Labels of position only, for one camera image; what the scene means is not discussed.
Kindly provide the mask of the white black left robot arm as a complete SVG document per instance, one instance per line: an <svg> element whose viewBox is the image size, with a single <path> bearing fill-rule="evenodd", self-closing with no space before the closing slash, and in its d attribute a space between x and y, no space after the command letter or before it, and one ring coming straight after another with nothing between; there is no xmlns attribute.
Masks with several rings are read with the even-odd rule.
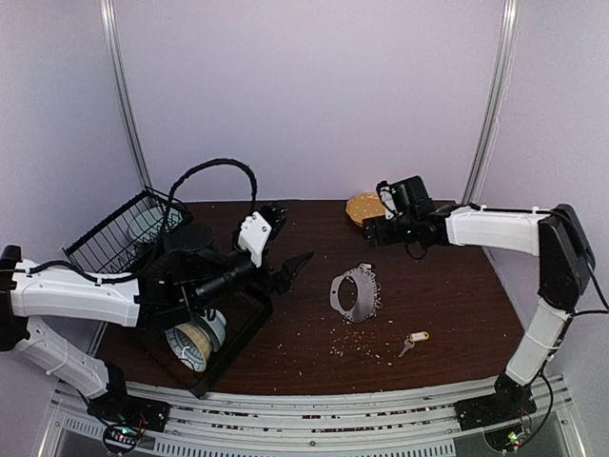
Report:
<svg viewBox="0 0 609 457"><path fill-rule="evenodd" d="M280 268L267 263L268 245L285 221L280 205L252 212L228 253L218 250L207 225L158 229L161 252L150 258L152 271L132 274L86 273L63 261L35 264L9 245L1 254L1 349L23 354L76 388L90 406L126 423L137 404L127 393L124 372L86 355L50 329L44 317L159 330L184 365L211 377L227 354L227 321L218 305L241 293L261 302L284 294L312 258L307 252Z"/></svg>

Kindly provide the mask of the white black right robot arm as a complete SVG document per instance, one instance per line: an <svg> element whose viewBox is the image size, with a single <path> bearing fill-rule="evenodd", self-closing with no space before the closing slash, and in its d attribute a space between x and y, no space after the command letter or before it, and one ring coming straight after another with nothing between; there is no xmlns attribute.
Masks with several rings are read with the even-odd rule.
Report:
<svg viewBox="0 0 609 457"><path fill-rule="evenodd" d="M474 246L538 259L536 311L493 392L455 405L463 430L536 412L532 383L558 352L583 293L598 282L596 258L574 208L560 204L552 209L494 209L474 203L440 207L419 176L393 184L382 181L377 195L384 213L363 219L363 238L371 247Z"/></svg>

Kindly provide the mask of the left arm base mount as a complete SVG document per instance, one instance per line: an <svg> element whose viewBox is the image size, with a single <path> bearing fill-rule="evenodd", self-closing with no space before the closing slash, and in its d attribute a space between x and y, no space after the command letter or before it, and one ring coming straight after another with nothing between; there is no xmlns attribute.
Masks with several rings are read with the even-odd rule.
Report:
<svg viewBox="0 0 609 457"><path fill-rule="evenodd" d="M112 455L123 456L136 449L147 431L163 432L170 405L166 402L128 396L125 402L87 399L87 413L103 426L102 444Z"/></svg>

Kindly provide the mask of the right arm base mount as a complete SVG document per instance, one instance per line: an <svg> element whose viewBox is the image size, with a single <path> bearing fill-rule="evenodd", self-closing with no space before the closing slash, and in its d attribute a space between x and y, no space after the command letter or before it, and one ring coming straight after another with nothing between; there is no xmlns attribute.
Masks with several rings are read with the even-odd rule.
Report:
<svg viewBox="0 0 609 457"><path fill-rule="evenodd" d="M537 405L532 397L512 402L498 393L460 400L454 405L461 431L480 428L483 439L495 451L518 450L532 430Z"/></svg>

